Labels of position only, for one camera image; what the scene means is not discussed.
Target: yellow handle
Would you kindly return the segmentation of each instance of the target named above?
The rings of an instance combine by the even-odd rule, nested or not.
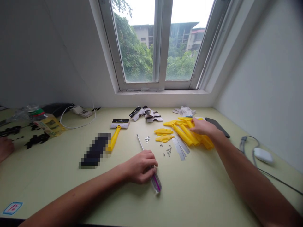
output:
[[[193,142],[193,144],[195,146],[199,146],[200,142],[194,137],[194,135],[191,133],[191,131],[189,131],[184,124],[179,123],[179,126],[182,128],[182,130],[185,132],[185,134],[191,139],[191,141]]]
[[[178,118],[183,120],[187,123],[189,128],[194,128],[191,118]],[[214,148],[214,144],[212,143],[211,139],[207,135],[200,135],[197,133],[193,133],[195,137],[206,147],[207,150],[211,150]]]
[[[181,138],[183,139],[183,141],[190,147],[191,145],[193,145],[193,142],[191,141],[190,138],[188,138],[188,136],[181,131],[181,129],[178,128],[178,126],[176,126],[175,124],[172,126],[173,129],[179,134],[179,136],[181,136]]]
[[[110,139],[110,144],[108,145],[109,151],[113,151],[116,140],[117,140],[119,132],[120,132],[120,129],[121,129],[121,126],[118,125],[113,137]]]

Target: white glove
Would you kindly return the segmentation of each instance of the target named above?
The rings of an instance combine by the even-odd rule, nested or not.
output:
[[[191,110],[187,106],[181,106],[181,109],[175,109],[173,112],[176,114],[181,114],[182,117],[193,117],[196,114],[195,110]]]

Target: black phone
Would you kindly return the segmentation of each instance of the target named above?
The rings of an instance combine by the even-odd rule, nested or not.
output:
[[[226,138],[230,138],[230,135],[224,130],[224,128],[222,128],[222,126],[216,120],[210,118],[205,118],[205,120],[215,125],[217,129],[221,130],[226,136]]]

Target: window pane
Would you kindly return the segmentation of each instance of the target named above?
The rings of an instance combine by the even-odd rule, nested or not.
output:
[[[112,0],[126,82],[152,82],[155,1]]]
[[[166,80],[190,80],[214,0],[173,1]]]

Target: person's hand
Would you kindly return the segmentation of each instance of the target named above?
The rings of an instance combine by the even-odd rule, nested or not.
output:
[[[193,118],[192,122],[195,123],[195,127],[189,130],[197,134],[209,136],[219,131],[215,125],[205,120],[198,120],[197,118]]]
[[[0,163],[14,151],[14,144],[7,137],[0,137]]]
[[[157,172],[156,168],[146,171],[146,168],[153,165],[158,166],[158,163],[151,150],[141,151],[139,154],[122,164],[123,169],[126,171],[127,180],[137,184],[148,182],[148,180]]]

